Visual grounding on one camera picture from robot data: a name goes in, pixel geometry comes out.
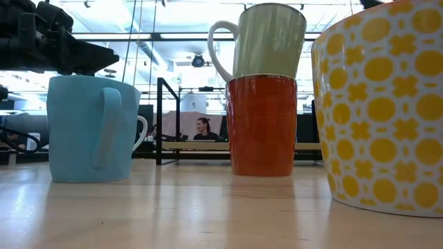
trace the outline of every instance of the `table surface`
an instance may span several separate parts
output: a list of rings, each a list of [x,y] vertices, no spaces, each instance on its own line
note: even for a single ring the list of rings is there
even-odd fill
[[[156,167],[129,179],[52,183],[47,163],[0,167],[0,248],[441,248],[443,220],[331,200],[325,170],[233,176],[229,161]]]

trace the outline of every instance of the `ceiling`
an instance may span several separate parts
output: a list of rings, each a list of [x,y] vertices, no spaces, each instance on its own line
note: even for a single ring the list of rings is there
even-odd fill
[[[205,82],[218,82],[215,69],[193,68],[186,63],[192,60],[196,53],[201,53],[206,61],[210,61],[206,41],[141,41],[127,42],[115,41],[113,34],[132,32],[142,33],[176,33],[185,37],[186,33],[198,34],[207,37],[210,26],[219,20],[227,20],[236,23],[245,8],[263,1],[249,0],[218,0],[218,1],[177,1],[165,0],[165,6],[155,1],[126,1],[126,0],[51,0],[51,3],[63,8],[74,18],[73,34],[96,34],[99,41],[93,43],[99,46],[112,48],[120,61],[110,66],[116,71],[113,73],[115,80],[135,84],[137,88],[146,91],[150,82],[155,84],[156,77],[165,77],[171,81],[173,88],[178,87],[181,77],[193,77],[186,82],[197,82],[195,86]],[[301,11],[307,19],[307,32],[323,32],[326,28],[337,21],[362,10],[359,0],[293,0],[279,1],[289,4]],[[303,54],[300,59],[297,82],[299,91],[312,92],[311,82],[311,42],[305,42]],[[152,63],[146,50],[141,46],[146,45],[152,50],[156,63]],[[220,60],[228,71],[232,70],[232,60],[235,42],[218,41]],[[98,77],[104,77],[106,72],[98,72]],[[16,79],[6,80],[6,85],[14,91],[46,91],[48,79],[55,75],[48,72],[43,75],[29,72],[2,72],[3,80],[19,76],[22,84],[17,84]],[[196,80],[199,75],[208,77],[207,80]]]

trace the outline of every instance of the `yellow polka dot pattern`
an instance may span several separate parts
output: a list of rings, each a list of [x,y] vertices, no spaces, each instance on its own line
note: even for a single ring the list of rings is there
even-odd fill
[[[354,207],[443,217],[443,1],[360,12],[312,46],[327,180]]]

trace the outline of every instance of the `light blue mug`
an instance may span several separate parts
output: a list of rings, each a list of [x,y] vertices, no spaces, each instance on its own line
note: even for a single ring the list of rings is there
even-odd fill
[[[107,78],[51,78],[46,105],[53,181],[127,178],[132,152],[147,132],[146,119],[137,116],[140,96],[133,86]],[[134,145],[137,120],[143,123],[143,131]]]

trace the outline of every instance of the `stacked mugs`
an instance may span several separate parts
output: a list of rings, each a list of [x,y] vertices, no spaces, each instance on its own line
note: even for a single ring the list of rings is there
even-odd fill
[[[348,17],[312,48],[332,196],[443,217],[443,4],[403,0]]]
[[[232,32],[233,75],[219,63],[213,36]],[[292,174],[296,141],[296,73],[306,19],[279,3],[245,10],[239,24],[218,21],[209,30],[213,64],[227,82],[228,135],[233,172],[242,176]]]

